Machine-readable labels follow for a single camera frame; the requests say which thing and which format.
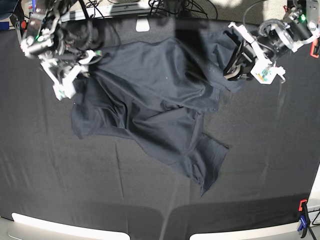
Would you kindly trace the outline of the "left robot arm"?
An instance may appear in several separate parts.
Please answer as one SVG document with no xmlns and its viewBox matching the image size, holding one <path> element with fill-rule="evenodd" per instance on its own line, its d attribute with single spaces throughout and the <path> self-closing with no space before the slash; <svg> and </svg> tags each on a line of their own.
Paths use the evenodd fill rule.
<svg viewBox="0 0 320 240">
<path fill-rule="evenodd" d="M 294 0 L 285 6 L 282 20 L 271 18 L 261 23 L 256 35 L 246 24 L 231 22 L 228 27 L 241 37 L 233 53 L 224 77 L 229 81 L 253 76 L 260 84 L 270 85 L 279 76 L 285 82 L 285 69 L 277 66 L 277 59 L 288 52 L 295 53 L 311 44 L 310 55 L 319 57 L 320 50 L 320 2 L 318 0 Z"/>
</svg>

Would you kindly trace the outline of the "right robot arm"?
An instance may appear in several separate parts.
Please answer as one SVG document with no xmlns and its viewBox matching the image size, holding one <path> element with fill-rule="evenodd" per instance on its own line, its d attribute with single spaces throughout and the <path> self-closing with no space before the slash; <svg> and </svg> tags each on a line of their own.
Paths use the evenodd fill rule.
<svg viewBox="0 0 320 240">
<path fill-rule="evenodd" d="M 74 0 L 38 0 L 21 37 L 20 49 L 29 58 L 37 58 L 53 82 L 58 94 L 64 94 L 78 75 L 89 70 L 105 56 L 101 31 L 95 22 L 98 9 L 89 13 L 84 1 L 79 1 L 83 24 L 63 21 L 64 15 L 76 3 Z"/>
</svg>

